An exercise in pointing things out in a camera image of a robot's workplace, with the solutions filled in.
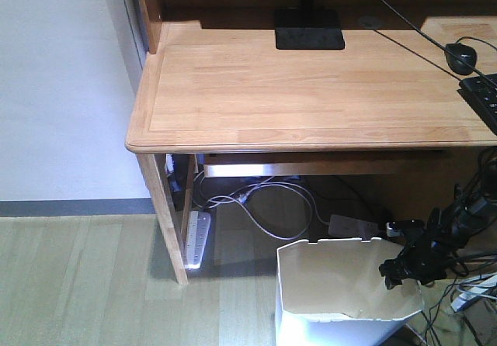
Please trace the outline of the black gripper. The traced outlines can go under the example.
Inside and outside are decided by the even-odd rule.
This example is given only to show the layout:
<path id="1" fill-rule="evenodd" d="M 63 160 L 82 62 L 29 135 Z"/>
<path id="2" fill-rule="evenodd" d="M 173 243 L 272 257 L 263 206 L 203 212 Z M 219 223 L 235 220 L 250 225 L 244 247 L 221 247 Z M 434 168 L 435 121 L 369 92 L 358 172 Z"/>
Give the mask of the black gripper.
<path id="1" fill-rule="evenodd" d="M 426 285 L 445 279 L 447 271 L 455 266 L 453 252 L 457 249 L 454 228 L 401 229 L 406 244 L 394 259 L 385 260 L 379 266 L 388 290 L 401 285 L 406 279 L 414 279 Z"/>

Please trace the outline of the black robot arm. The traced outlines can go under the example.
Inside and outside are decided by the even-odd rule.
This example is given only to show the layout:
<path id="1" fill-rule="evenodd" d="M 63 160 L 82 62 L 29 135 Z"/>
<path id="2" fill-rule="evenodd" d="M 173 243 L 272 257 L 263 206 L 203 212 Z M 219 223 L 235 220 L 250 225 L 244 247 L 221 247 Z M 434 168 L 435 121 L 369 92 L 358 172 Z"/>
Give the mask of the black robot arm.
<path id="1" fill-rule="evenodd" d="M 457 251 L 475 235 L 496 221 L 496 148 L 478 155 L 478 170 L 465 188 L 454 188 L 454 201 L 444 210 L 435 208 L 426 222 L 394 221 L 387 224 L 388 236 L 403 236 L 405 246 L 394 259 L 379 266 L 388 289 L 414 279 L 422 285 L 445 279 L 451 270 L 469 273 L 466 261 L 477 255 L 460 257 Z"/>

